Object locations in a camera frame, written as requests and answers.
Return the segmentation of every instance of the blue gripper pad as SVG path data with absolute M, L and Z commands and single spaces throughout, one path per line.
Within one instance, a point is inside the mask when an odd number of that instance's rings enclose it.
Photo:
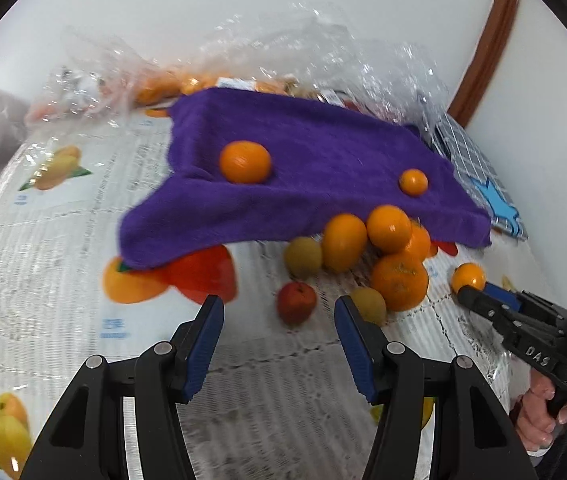
M 188 355 L 186 380 L 183 386 L 183 397 L 188 401 L 192 400 L 203 386 L 212 354 L 217 347 L 218 336 L 223 328 L 223 319 L 223 301 L 217 298 Z
M 359 335 L 355 320 L 341 298 L 335 303 L 335 325 L 357 390 L 373 404 L 377 400 L 377 390 L 374 387 L 372 359 Z
M 490 282 L 486 282 L 486 286 L 484 286 L 483 292 L 484 294 L 487 294 L 494 300 L 506 304 L 515 312 L 519 312 L 521 310 L 521 303 L 519 302 L 519 300 L 517 300 L 517 297 L 510 291 L 505 290 L 500 286 L 496 286 Z

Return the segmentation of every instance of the purple cloth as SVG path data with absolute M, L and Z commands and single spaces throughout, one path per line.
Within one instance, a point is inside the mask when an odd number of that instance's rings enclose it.
M 343 212 L 365 221 L 381 204 L 419 218 L 434 240 L 489 244 L 490 217 L 454 179 L 452 165 L 402 126 L 227 88 L 183 97 L 170 114 L 174 174 L 121 223 L 121 256 L 135 269 L 217 244 L 312 235 Z M 265 183 L 230 184 L 222 176 L 219 154 L 232 140 L 253 140 L 270 152 L 273 173 Z M 409 168 L 429 180 L 418 198 L 399 189 Z

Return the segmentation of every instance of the screw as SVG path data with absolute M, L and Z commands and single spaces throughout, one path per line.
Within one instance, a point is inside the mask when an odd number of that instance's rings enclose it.
M 100 355 L 91 355 L 86 359 L 86 366 L 92 370 L 99 368 L 103 363 L 103 358 Z
M 169 354 L 171 350 L 172 345 L 167 341 L 161 341 L 161 343 L 154 345 L 154 353 L 156 355 L 166 355 Z
M 399 341 L 392 341 L 388 343 L 386 349 L 388 350 L 388 352 L 394 355 L 401 355 L 406 351 L 406 347 L 403 346 L 403 344 L 401 344 Z
M 472 368 L 472 359 L 470 359 L 468 356 L 460 355 L 459 357 L 457 357 L 457 365 L 465 369 Z

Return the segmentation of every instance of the white wall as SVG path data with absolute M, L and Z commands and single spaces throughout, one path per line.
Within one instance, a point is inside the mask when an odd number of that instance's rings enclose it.
M 567 30 L 541 0 L 521 0 L 468 132 L 512 194 L 567 308 Z
M 427 46 L 454 92 L 492 0 L 19 0 L 0 22 L 0 88 L 31 99 L 63 62 L 66 25 L 117 34 L 145 57 L 175 60 L 233 14 L 333 2 L 363 37 Z

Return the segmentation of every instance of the gray checkered cloth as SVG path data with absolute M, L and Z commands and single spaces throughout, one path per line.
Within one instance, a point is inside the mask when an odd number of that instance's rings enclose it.
M 495 168 L 457 121 L 445 114 L 436 128 L 422 133 L 432 150 L 451 161 L 455 178 L 472 200 L 490 213 L 494 228 L 521 240 L 528 238 Z

